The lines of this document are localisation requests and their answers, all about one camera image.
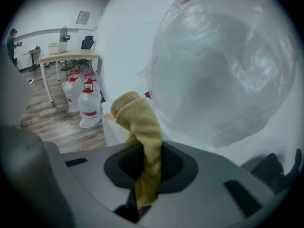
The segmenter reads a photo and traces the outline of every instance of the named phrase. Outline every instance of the wood plank flooring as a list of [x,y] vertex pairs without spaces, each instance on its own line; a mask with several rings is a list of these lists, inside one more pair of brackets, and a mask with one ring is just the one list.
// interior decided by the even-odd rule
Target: wood plank flooring
[[43,141],[55,143],[61,153],[105,147],[102,124],[92,129],[82,129],[79,127],[79,113],[67,112],[68,103],[61,84],[66,81],[69,71],[59,71],[60,81],[57,80],[55,65],[45,71],[53,103],[48,100],[40,68],[33,72],[21,72],[26,81],[34,79],[31,85],[34,96],[22,117],[20,127],[37,133]]

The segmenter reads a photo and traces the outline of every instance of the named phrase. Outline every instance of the fan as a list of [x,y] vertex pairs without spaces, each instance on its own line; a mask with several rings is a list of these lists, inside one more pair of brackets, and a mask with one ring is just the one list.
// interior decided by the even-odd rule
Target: fan
[[[67,34],[67,27],[64,26],[60,31],[60,42],[67,42],[70,39],[71,39],[71,37]],[[71,70],[71,68],[72,67],[70,67],[70,66],[67,67],[67,61],[65,61],[65,66],[62,67],[60,70],[68,71],[68,70]]]

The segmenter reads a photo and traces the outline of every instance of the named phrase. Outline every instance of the yellow towel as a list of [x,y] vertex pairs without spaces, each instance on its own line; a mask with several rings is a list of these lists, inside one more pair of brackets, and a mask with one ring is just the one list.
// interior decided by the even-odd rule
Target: yellow towel
[[128,92],[117,98],[111,113],[116,123],[130,131],[127,142],[139,141],[143,144],[143,172],[135,183],[137,206],[145,206],[157,199],[161,182],[162,131],[154,111],[137,92]]

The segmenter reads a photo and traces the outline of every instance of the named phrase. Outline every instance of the black office chair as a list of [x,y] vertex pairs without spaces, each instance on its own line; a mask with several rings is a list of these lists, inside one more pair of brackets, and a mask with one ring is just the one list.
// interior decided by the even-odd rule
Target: black office chair
[[[86,36],[85,39],[81,43],[81,49],[90,50],[93,44],[94,44],[93,36]],[[79,69],[80,69],[81,65],[86,65],[87,67],[89,67],[90,66],[90,60],[80,59],[78,61],[74,61],[73,66],[74,65],[78,65]]]

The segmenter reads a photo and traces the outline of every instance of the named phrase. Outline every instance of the person in black clothing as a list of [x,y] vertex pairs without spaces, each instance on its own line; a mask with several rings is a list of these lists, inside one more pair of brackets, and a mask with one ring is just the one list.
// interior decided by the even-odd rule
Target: person in black clothing
[[15,34],[17,31],[13,28],[9,33],[9,38],[6,42],[6,47],[8,49],[9,57],[12,60],[13,64],[17,66],[17,59],[14,58],[14,49],[17,47],[15,44]]

